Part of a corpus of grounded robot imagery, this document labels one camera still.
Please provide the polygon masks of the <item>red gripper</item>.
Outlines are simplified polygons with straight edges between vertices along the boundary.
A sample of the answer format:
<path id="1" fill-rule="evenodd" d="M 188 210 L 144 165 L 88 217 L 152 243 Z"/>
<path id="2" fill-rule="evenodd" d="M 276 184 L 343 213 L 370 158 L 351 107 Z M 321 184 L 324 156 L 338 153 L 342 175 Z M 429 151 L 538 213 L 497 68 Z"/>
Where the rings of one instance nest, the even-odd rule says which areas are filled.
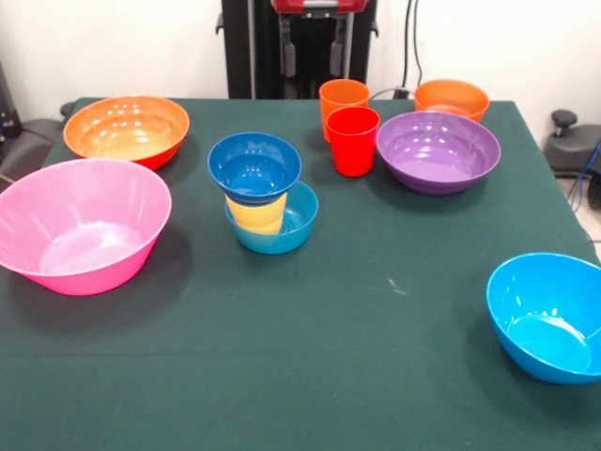
<path id="1" fill-rule="evenodd" d="M 313 10 L 333 10 L 336 13 L 363 12 L 368 0 L 272 0 L 279 14 L 302 14 Z M 290 17 L 279 16 L 281 73 L 285 78 L 296 76 L 296 48 L 292 42 Z M 343 72 L 345 19 L 336 18 L 334 40 L 330 49 L 330 74 L 340 77 Z"/>

